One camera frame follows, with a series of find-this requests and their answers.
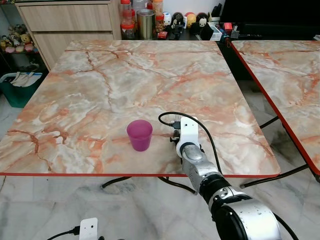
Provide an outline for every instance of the drawer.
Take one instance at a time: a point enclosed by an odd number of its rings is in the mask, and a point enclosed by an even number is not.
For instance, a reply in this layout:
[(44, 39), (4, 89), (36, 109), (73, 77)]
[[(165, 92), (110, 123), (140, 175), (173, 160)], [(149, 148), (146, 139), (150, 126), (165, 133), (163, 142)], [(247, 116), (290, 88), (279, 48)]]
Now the drawer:
[(113, 40), (112, 33), (34, 33), (33, 37), (52, 69), (72, 40)]
[(107, 4), (21, 6), (20, 9), (32, 32), (112, 30)]

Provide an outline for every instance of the white box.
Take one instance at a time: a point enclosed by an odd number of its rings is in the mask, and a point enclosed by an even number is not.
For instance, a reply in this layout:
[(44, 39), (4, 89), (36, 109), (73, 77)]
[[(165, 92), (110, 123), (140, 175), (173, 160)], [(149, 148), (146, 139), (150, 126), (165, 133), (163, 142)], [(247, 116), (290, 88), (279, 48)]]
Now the white box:
[(213, 30), (212, 36), (210, 38), (210, 41), (220, 41), (221, 36), (222, 36), (222, 32), (220, 32), (218, 30), (218, 28), (216, 28), (216, 26), (215, 26), (215, 24), (213, 22), (208, 22), (208, 25)]

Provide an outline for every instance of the power cord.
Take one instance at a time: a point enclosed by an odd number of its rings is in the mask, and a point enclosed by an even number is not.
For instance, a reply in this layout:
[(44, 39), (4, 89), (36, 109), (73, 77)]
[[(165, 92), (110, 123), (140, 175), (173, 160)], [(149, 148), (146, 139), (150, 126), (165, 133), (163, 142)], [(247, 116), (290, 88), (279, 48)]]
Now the power cord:
[(289, 225), (281, 217), (279, 217), (274, 212), (273, 212), (273, 215), (275, 216), (275, 219), (279, 223), (281, 223), (281, 225), (285, 228), (285, 230), (287, 230), (287, 232), (290, 234), (290, 236), (292, 237), (293, 240), (299, 240), (297, 235), (294, 233), (294, 231), (289, 227)]
[(73, 229), (71, 229), (70, 231), (65, 231), (65, 232), (61, 232), (57, 235), (54, 235), (50, 238), (48, 238), (47, 240), (52, 240), (52, 239), (55, 239), (57, 237), (60, 237), (62, 235), (66, 235), (66, 234), (73, 234), (75, 236), (79, 235), (80, 234), (80, 226), (75, 226)]
[(211, 145), (212, 145), (212, 148), (213, 148), (213, 153), (214, 153), (214, 158), (215, 158), (215, 162), (216, 162), (216, 167), (218, 168), (218, 171), (222, 174), (214, 140), (212, 139), (212, 136), (211, 136), (210, 132), (208, 131), (208, 129), (205, 127), (205, 125), (203, 125), (199, 120), (195, 119), (194, 117), (192, 117), (192, 116), (190, 116), (188, 114), (182, 113), (182, 112), (167, 111), (167, 112), (161, 113), (159, 115), (159, 117), (158, 117), (160, 123), (162, 123), (164, 125), (167, 125), (167, 126), (170, 126), (170, 127), (173, 127), (174, 123), (167, 123), (167, 122), (164, 122), (164, 121), (161, 120), (161, 117), (163, 117), (165, 115), (181, 115), (181, 116), (187, 117), (187, 118), (195, 121), (197, 124), (199, 124), (203, 128), (203, 130), (206, 132), (206, 134), (208, 135), (209, 140), (211, 142)]

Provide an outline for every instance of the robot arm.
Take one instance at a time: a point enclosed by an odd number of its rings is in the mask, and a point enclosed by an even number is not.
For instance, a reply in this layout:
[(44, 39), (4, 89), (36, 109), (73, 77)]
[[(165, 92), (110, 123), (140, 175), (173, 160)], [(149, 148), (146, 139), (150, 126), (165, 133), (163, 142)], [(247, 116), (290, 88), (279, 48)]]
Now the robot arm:
[(281, 240), (272, 211), (244, 192), (236, 191), (208, 161), (198, 143), (198, 124), (187, 117), (180, 120), (176, 151), (182, 170), (203, 197), (221, 240)]

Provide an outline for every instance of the plastic cup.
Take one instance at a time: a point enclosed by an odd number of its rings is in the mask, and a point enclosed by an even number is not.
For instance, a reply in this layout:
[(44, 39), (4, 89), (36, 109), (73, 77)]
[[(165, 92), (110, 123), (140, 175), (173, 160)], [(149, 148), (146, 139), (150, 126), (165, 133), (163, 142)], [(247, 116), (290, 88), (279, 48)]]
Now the plastic cup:
[(149, 148), (152, 136), (152, 125), (146, 120), (132, 121), (126, 128), (132, 147), (139, 152)]

